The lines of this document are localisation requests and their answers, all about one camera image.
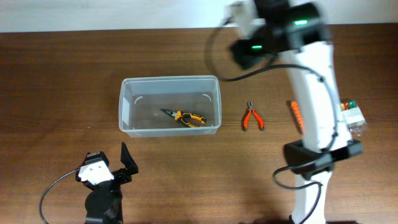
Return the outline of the red handled cutting pliers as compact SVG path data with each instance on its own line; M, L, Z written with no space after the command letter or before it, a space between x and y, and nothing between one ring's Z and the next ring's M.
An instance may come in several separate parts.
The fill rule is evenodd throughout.
M243 131L247 131L248 130L248 122L249 119L251 117L251 115L253 115L258 123L259 129L261 131L265 130L265 123L263 121L263 119L259 116L259 114L257 113L257 111L254 108L254 103L249 101L248 102L248 108L243 116L243 122L242 122L242 129Z

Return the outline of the yellow black long-nose pliers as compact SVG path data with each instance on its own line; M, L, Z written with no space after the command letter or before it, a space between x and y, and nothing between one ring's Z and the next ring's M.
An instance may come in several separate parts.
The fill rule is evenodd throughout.
M177 123L180 123L187 128L199 128L201 124L205 124L207 122L204 116L196 113L186 113L181 110L172 111L168 109L161 109L161 111L169 115Z

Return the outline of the orange socket bit holder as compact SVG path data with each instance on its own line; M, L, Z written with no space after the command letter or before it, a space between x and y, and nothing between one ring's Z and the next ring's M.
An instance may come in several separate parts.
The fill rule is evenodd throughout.
M305 126L304 126L303 117L302 117L301 111L299 109L298 103L296 101L291 101L290 108L293 112L297 126L300 130L300 133L303 134L305 131Z

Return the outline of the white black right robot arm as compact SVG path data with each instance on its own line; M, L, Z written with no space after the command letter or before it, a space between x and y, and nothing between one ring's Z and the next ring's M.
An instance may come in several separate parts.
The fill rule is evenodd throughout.
M363 152L341 111L328 26L312 2L236 2L228 11L240 32L231 46L234 61L249 70L264 57L279 57L303 118L302 138L283 148L286 169L295 175L289 221L325 223L326 190L336 162Z

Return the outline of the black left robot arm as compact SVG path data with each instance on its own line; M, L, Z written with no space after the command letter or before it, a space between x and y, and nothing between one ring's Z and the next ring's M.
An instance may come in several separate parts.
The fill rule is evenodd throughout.
M139 168L124 142L121 143L123 168L110 171L109 160L103 151L88 153L78 168L75 179L91 190L85 200L86 223L122 223L122 184L132 181Z

